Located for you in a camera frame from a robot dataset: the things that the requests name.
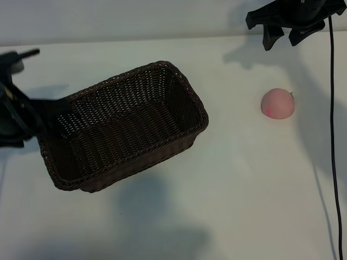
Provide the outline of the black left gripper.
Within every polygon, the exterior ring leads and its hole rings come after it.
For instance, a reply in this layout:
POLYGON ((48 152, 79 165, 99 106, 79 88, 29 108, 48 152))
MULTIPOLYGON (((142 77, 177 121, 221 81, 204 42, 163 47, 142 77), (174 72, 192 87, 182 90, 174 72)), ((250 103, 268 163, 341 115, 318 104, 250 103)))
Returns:
POLYGON ((22 148, 30 138, 48 133, 52 118, 72 111, 68 99, 31 99, 13 84, 12 75, 24 69, 22 60, 39 53, 1 54, 1 147, 22 148))

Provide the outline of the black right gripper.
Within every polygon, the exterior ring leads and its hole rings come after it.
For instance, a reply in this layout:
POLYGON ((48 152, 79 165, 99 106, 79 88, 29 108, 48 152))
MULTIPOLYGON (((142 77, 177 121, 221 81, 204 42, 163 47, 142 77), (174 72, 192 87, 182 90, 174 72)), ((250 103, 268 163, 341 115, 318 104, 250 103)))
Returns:
POLYGON ((315 24, 334 14, 341 15, 345 10, 344 1, 273 1, 250 11, 246 16, 246 23, 248 29, 263 25, 262 44, 265 51, 269 51, 274 43, 284 36, 282 27, 299 28, 292 29, 288 37, 291 45, 296 46, 325 27, 315 24))

